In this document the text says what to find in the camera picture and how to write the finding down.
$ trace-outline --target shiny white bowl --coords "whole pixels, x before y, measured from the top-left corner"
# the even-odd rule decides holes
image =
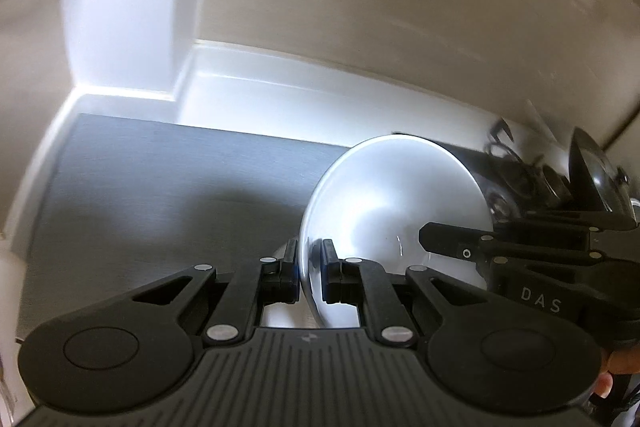
[[[332,239],[342,259],[371,259],[402,274],[424,264],[482,287],[473,263],[420,246],[418,232],[430,221],[493,230],[478,184],[450,152],[422,138],[393,135],[367,140],[338,158],[316,185],[300,229],[298,266],[316,321],[331,328],[359,325],[353,306],[322,301],[316,256],[309,261],[322,239]]]

